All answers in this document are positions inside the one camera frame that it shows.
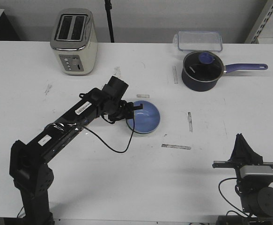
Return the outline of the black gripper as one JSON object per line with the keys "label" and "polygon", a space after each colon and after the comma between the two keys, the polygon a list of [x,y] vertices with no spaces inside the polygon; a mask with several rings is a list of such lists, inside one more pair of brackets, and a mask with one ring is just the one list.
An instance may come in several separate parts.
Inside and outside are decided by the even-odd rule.
{"label": "black gripper", "polygon": [[120,100],[118,109],[108,115],[108,119],[104,119],[108,123],[115,123],[119,120],[129,120],[134,118],[134,111],[143,109],[143,104],[134,105],[134,102],[126,102]]}
{"label": "black gripper", "polygon": [[[247,181],[241,178],[240,176],[240,168],[245,166],[244,163],[233,163],[240,159],[241,157],[241,147],[242,154],[244,157],[244,161],[246,163],[263,163],[263,157],[256,153],[250,145],[245,140],[242,134],[237,134],[235,139],[234,148],[232,150],[232,154],[229,158],[229,161],[214,161],[212,164],[213,168],[233,168],[236,173],[237,183],[240,188],[264,188],[268,187],[271,183],[263,183],[256,181]],[[273,169],[273,163],[263,163],[263,164],[255,164],[255,165],[267,165]]]}

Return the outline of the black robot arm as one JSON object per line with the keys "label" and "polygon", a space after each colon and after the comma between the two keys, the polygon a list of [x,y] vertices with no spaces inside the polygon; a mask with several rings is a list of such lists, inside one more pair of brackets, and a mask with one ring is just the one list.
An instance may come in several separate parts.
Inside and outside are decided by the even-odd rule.
{"label": "black robot arm", "polygon": [[243,135],[237,134],[230,159],[214,161],[212,167],[235,170],[235,192],[242,206],[219,216],[216,224],[273,225],[273,162],[263,161]]}
{"label": "black robot arm", "polygon": [[6,225],[52,225],[48,188],[54,175],[48,163],[87,125],[98,117],[108,116],[113,124],[133,119],[134,111],[143,108],[122,99],[128,88],[124,81],[112,76],[100,90],[81,93],[81,100],[53,123],[48,124],[28,144],[17,140],[11,147],[9,174],[20,190],[25,216],[5,218]]}

